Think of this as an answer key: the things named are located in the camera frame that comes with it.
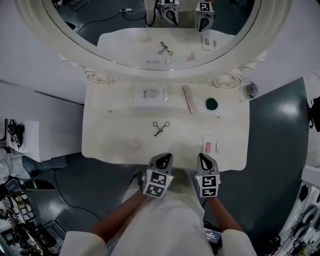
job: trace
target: black and white marker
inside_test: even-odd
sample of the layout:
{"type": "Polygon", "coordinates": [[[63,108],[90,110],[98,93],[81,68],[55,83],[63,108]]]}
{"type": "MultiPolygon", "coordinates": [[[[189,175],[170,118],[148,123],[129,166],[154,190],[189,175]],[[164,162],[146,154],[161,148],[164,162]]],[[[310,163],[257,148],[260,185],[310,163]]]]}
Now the black and white marker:
{"type": "Polygon", "coordinates": [[[161,0],[156,8],[162,19],[177,26],[179,23],[177,5],[179,0],[161,0]]]}
{"type": "Polygon", "coordinates": [[[216,197],[221,182],[217,161],[207,154],[200,153],[197,158],[195,180],[201,198],[216,197]]]}
{"type": "Polygon", "coordinates": [[[163,153],[153,157],[142,177],[143,194],[154,198],[162,198],[170,183],[174,179],[171,176],[173,156],[163,153]]]}
{"type": "Polygon", "coordinates": [[[209,30],[213,23],[215,12],[210,2],[199,1],[196,5],[196,28],[199,32],[209,30]]]}

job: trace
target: white vanity table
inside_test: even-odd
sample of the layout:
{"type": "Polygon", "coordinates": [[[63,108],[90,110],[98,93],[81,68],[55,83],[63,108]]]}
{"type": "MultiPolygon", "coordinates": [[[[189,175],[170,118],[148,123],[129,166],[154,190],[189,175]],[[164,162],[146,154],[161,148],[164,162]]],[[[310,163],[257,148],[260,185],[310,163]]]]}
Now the white vanity table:
{"type": "Polygon", "coordinates": [[[95,46],[70,29],[51,0],[16,0],[16,4],[39,39],[57,50],[63,61],[84,68],[89,84],[82,131],[86,157],[145,165],[151,157],[169,152],[174,167],[195,169],[204,136],[213,136],[220,148],[211,156],[220,171],[245,168],[250,110],[248,101],[240,102],[238,86],[243,72],[264,61],[265,49],[281,30],[291,0],[255,0],[236,36],[209,31],[217,42],[211,51],[203,49],[201,34],[188,28],[126,28],[101,35],[95,46]],[[166,50],[158,54],[161,42],[172,56],[166,50]],[[195,58],[188,60],[192,52],[195,58]],[[134,106],[135,85],[140,83],[168,84],[166,105],[134,106]],[[191,90],[193,114],[183,85],[191,90]],[[206,109],[208,98],[218,102],[216,110],[206,109]],[[170,126],[154,137],[158,130],[153,122],[170,126]]]}
{"type": "Polygon", "coordinates": [[[188,84],[196,112],[191,114],[182,83],[170,83],[164,107],[134,107],[132,82],[95,84],[87,88],[82,153],[85,157],[113,164],[146,165],[161,153],[173,155],[173,166],[196,169],[204,136],[213,136],[211,156],[220,171],[243,170],[247,163],[249,101],[240,102],[239,90],[188,84]],[[218,102],[216,110],[206,108],[206,99],[218,102]],[[153,127],[157,122],[162,127],[153,127]],[[219,153],[215,153],[216,143],[219,153]]]}

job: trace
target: black cable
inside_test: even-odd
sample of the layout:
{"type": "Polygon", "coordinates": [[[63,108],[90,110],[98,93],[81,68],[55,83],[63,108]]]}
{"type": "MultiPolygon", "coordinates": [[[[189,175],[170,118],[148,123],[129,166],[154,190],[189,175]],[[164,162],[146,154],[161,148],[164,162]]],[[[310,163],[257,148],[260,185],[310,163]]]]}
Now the black cable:
{"type": "Polygon", "coordinates": [[[212,224],[209,222],[209,221],[207,221],[207,220],[204,220],[203,221],[203,224],[205,224],[209,229],[211,229],[211,230],[214,230],[215,229],[215,227],[214,226],[212,226],[212,224]]]}
{"type": "Polygon", "coordinates": [[[155,20],[156,20],[156,6],[157,6],[158,2],[159,2],[159,0],[156,0],[155,3],[154,3],[153,19],[152,19],[151,24],[148,24],[148,22],[147,22],[147,10],[145,10],[144,20],[145,20],[145,23],[146,23],[146,25],[148,27],[151,27],[155,23],[155,20]]]}
{"type": "Polygon", "coordinates": [[[111,20],[113,19],[114,17],[118,16],[120,13],[122,13],[122,11],[119,11],[116,15],[110,17],[110,18],[106,18],[106,19],[102,19],[102,20],[94,20],[94,21],[89,21],[87,22],[86,24],[84,24],[78,31],[77,31],[77,34],[88,24],[90,23],[95,23],[95,22],[105,22],[105,21],[108,21],[108,20],[111,20]]]}
{"type": "Polygon", "coordinates": [[[124,18],[125,20],[131,21],[131,22],[143,20],[143,19],[145,18],[145,17],[142,17],[142,18],[130,19],[130,18],[127,18],[127,17],[125,16],[125,13],[124,13],[124,12],[122,12],[122,16],[123,16],[123,18],[124,18]]]}
{"type": "Polygon", "coordinates": [[[129,186],[130,186],[131,183],[134,181],[134,179],[139,176],[140,172],[141,172],[141,171],[136,172],[136,173],[133,175],[133,177],[132,177],[132,179],[131,179],[131,181],[130,181],[130,183],[129,183],[129,186]]]}
{"type": "Polygon", "coordinates": [[[60,191],[60,188],[59,188],[59,186],[58,186],[58,182],[57,182],[57,178],[56,178],[56,173],[57,173],[56,170],[54,170],[54,175],[53,175],[53,177],[54,177],[54,181],[55,181],[55,184],[56,184],[56,188],[58,189],[58,191],[59,191],[59,193],[60,193],[60,196],[62,197],[63,201],[64,201],[69,207],[85,210],[85,211],[93,214],[94,216],[97,217],[98,220],[100,220],[100,218],[98,217],[98,215],[96,215],[94,212],[92,212],[92,211],[90,211],[90,210],[88,210],[88,209],[86,209],[86,208],[83,208],[83,207],[72,206],[71,204],[69,204],[69,203],[66,201],[66,199],[65,199],[64,196],[62,195],[62,193],[61,193],[61,191],[60,191]]]}
{"type": "Polygon", "coordinates": [[[250,7],[244,7],[241,4],[238,4],[237,2],[235,2],[235,5],[239,6],[240,8],[244,9],[244,10],[249,10],[251,9],[250,7]]]}
{"type": "Polygon", "coordinates": [[[206,200],[204,200],[204,202],[202,203],[202,208],[205,206],[205,204],[206,204],[206,202],[207,202],[207,199],[206,200]]]}
{"type": "Polygon", "coordinates": [[[320,78],[320,76],[318,76],[315,72],[311,72],[312,74],[316,75],[318,78],[320,78]]]}
{"type": "Polygon", "coordinates": [[[53,169],[49,169],[49,170],[46,170],[44,172],[40,172],[40,173],[34,175],[31,180],[27,180],[27,182],[32,182],[35,179],[35,177],[39,176],[40,174],[45,174],[45,173],[47,173],[47,172],[49,172],[51,170],[53,170],[53,169]]]}
{"type": "Polygon", "coordinates": [[[17,151],[16,151],[16,149],[15,149],[14,142],[13,142],[13,140],[12,140],[12,134],[10,134],[10,141],[11,141],[11,144],[12,144],[12,147],[13,147],[13,150],[14,150],[13,153],[14,153],[14,155],[15,155],[17,151]]]}

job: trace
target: white shirt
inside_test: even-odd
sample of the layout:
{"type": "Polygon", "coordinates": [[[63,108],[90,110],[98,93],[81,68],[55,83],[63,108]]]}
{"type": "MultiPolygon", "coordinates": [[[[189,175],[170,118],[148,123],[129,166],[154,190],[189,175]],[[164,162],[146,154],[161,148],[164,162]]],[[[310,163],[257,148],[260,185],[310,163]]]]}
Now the white shirt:
{"type": "Polygon", "coordinates": [[[0,185],[7,182],[9,176],[21,180],[30,179],[29,174],[22,165],[22,154],[0,155],[0,185]]]}
{"type": "MultiPolygon", "coordinates": [[[[146,203],[133,217],[112,256],[213,256],[203,231],[204,211],[198,199],[167,191],[146,203]]],[[[257,256],[248,236],[222,233],[224,256],[257,256]]],[[[105,256],[108,249],[95,234],[69,231],[60,256],[105,256]]]]}

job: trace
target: white sleeve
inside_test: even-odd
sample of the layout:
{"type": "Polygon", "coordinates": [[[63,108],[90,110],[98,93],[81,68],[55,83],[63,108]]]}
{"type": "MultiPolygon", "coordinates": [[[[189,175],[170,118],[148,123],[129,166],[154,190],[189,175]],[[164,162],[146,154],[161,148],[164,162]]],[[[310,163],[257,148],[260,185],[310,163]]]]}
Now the white sleeve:
{"type": "Polygon", "coordinates": [[[66,233],[60,256],[106,256],[108,250],[103,239],[87,232],[66,233]]]}
{"type": "Polygon", "coordinates": [[[222,252],[223,256],[257,256],[249,237],[233,229],[222,233],[222,252]]]}

